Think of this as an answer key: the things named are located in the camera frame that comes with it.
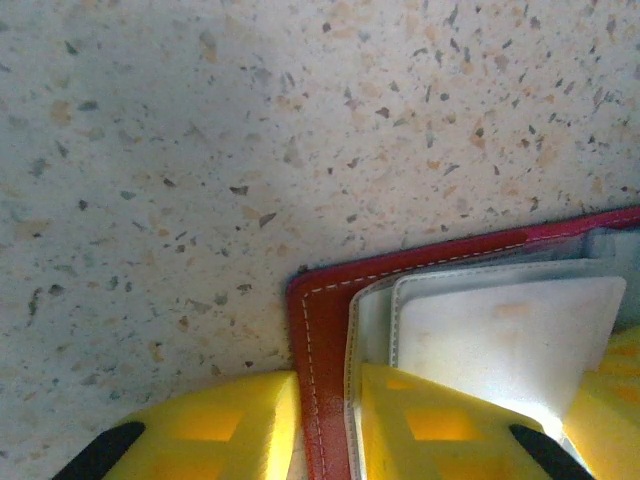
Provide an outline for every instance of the wallet stitching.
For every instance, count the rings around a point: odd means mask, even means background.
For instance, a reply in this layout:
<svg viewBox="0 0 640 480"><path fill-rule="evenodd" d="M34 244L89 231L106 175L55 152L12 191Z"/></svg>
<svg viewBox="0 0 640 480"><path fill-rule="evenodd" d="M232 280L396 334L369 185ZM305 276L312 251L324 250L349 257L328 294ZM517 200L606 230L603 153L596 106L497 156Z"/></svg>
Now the wallet stitching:
<svg viewBox="0 0 640 480"><path fill-rule="evenodd" d="M585 231L591 230L593 228L602 228L602 227L607 227L607 226L610 226L610 225L616 225L618 223L633 222L633 221L637 221L637 220L640 220L640 215L636 215L636 216L633 216L633 217L627 217L627 218L620 218L620 219L616 219L616 220L610 220L610 221L604 222L604 223L602 223L600 225L593 226L591 228L587 228ZM319 412L318 412L318 395L317 395L317 390L316 390L316 385L315 385L315 378L314 378L314 373L313 373L313 355L312 355L312 349L311 349L311 328L310 328L310 324L309 324L309 312L308 312L308 309L307 309L307 301L306 301L307 298L309 298L314 293L319 293L319 292L322 292L324 290L337 289L337 288L340 288L340 287L343 287L343 286L346 286L346 285L351 285L352 283L363 282L364 280L375 280L377 278L386 277L388 275L393 275L395 273L407 272L409 270L415 270L417 268L430 267L430 266L433 266L433 265L440 265L440 264L451 262L451 261L454 261L454 260L462 260L462 259L469 258L469 257L477 257L477 256L480 256L480 255L488 255L490 253L498 253L498 252L502 252L502 251L505 251L505 250L511 250L513 248L522 247L527 243L537 242L537 241L541 241L541 240L551 240L551 239L554 239L554 238L574 237L574 236L577 236L577 235L581 235L582 233L584 233L584 232L581 232L581 233L575 233L575 232L560 233L560 234L556 234L556 235L543 235L541 237L533 237L533 238L527 239L526 242L515 243L513 245L507 245L505 247L500 247L500 248L496 248L496 249L493 249L493 250L487 250L485 252L473 252L473 253L468 253L468 254L465 254L465 255L458 255L458 256L442 259L442 260L436 260L436 261L433 261L433 262L428 262L426 264L413 265L411 267L405 267L405 268L396 268L395 270L392 270L390 272L384 272L384 273L380 273L378 275L367 275L365 277L358 277L358 278L355 278L355 279L352 279L352 280L345 280L345 281L338 282L338 283L332 283L330 285L325 285L324 287L311 289L307 293L303 294L301 302L302 302L302 311L303 311L303 315L304 315L305 328L306 328L306 331L307 331L307 355L308 355L308 361L309 361L309 375L310 375L310 381L311 381L311 396L312 396L312 399L313 399L313 415L315 417L316 430L318 432L318 446L320 447L320 461L321 461L321 464L322 464L322 478L326 478L326 476L327 476L327 468L326 468L324 446L322 444L322 430L320 428L320 416L319 416Z"/></svg>

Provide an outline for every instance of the red leather wallet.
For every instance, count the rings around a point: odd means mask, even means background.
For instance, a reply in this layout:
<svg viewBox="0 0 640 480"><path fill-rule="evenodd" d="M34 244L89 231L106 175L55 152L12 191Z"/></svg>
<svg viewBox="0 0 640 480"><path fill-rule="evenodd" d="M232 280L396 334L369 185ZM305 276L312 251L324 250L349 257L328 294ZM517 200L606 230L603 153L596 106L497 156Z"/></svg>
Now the red leather wallet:
<svg viewBox="0 0 640 480"><path fill-rule="evenodd" d="M294 278L287 289L287 308L310 478L350 478L343 373L349 302L359 290L385 276L416 268L572 237L598 227L634 226L640 226L640 206L453 240L322 268Z"/></svg>

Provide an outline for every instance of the black rubber edge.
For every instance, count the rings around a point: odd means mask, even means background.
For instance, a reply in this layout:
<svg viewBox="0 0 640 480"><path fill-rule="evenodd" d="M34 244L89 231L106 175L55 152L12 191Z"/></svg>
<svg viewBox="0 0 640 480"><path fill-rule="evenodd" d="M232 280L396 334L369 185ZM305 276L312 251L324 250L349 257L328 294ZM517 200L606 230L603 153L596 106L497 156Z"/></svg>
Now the black rubber edge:
<svg viewBox="0 0 640 480"><path fill-rule="evenodd" d="M594 480L582 465L552 438L524 425L510 425L511 434L553 480Z"/></svg>
<svg viewBox="0 0 640 480"><path fill-rule="evenodd" d="M102 480L144 430L144 423L128 422L102 432L53 480Z"/></svg>

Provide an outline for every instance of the yellow object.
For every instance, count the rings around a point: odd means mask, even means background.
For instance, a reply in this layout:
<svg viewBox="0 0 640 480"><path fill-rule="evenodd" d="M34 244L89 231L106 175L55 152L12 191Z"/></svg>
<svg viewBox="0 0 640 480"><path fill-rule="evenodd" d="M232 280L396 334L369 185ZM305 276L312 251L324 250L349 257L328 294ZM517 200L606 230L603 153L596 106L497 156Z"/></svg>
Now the yellow object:
<svg viewBox="0 0 640 480"><path fill-rule="evenodd" d="M640 479L640 327L611 337L585 373L564 431L598 480Z"/></svg>
<svg viewBox="0 0 640 480"><path fill-rule="evenodd" d="M144 433L105 480L281 480L299 424L296 374L244 377L125 418Z"/></svg>
<svg viewBox="0 0 640 480"><path fill-rule="evenodd" d="M549 478L509 431L542 431L525 416L382 365L362 365L361 399L369 480Z"/></svg>

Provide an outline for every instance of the speckled stone surface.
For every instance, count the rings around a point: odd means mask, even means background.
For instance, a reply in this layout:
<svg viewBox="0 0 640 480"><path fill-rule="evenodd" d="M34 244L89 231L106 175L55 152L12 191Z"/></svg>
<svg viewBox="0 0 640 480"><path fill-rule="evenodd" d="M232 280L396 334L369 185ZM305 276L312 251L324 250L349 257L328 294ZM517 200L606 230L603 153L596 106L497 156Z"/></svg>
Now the speckled stone surface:
<svg viewBox="0 0 640 480"><path fill-rule="evenodd" d="M637 204L639 25L632 0L1 2L0 477L290 368L299 268Z"/></svg>

